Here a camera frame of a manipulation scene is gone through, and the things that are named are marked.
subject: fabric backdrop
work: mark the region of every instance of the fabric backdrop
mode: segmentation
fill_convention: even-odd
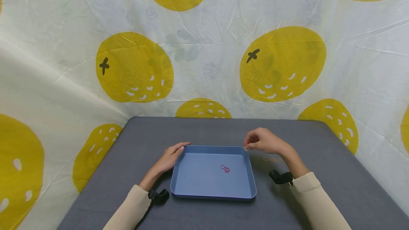
[[[409,214],[408,16],[409,0],[1,0],[0,228],[56,228],[133,116],[323,121]]]

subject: gray tabletop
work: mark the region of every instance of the gray tabletop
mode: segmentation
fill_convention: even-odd
[[[102,229],[167,147],[180,141],[241,146],[246,133],[257,127],[268,128],[298,151],[352,229],[409,229],[409,218],[322,122],[162,117],[129,120],[58,229]],[[137,229],[311,229],[288,185],[276,185],[268,175],[273,169],[288,170],[279,159],[250,152],[257,187],[251,202],[171,195],[164,205],[151,206]],[[171,174],[157,182],[158,191],[170,191]]]

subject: blue tray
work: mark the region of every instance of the blue tray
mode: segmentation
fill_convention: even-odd
[[[186,146],[173,169],[176,197],[251,200],[256,184],[243,147]]]

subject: beige sleeve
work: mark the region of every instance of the beige sleeve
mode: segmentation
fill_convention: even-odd
[[[314,230],[351,229],[314,173],[294,179],[290,189],[304,208]]]
[[[134,185],[103,230],[134,230],[150,205],[148,192]]]

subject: white fabric backdrop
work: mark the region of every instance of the white fabric backdrop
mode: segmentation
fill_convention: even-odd
[[[73,165],[95,128],[123,127],[132,116],[174,117],[195,98],[252,119],[297,119],[320,100],[339,101],[359,133],[356,157],[409,214],[400,133],[409,103],[408,16],[409,0],[203,0],[179,12],[154,0],[2,0],[0,114],[30,127],[44,150],[41,192],[19,229],[56,228],[78,195]],[[319,34],[323,69],[299,96],[254,100],[240,82],[242,57],[255,39],[287,26]],[[169,57],[174,81],[165,98],[120,103],[102,88],[97,51],[123,32],[145,36]]]

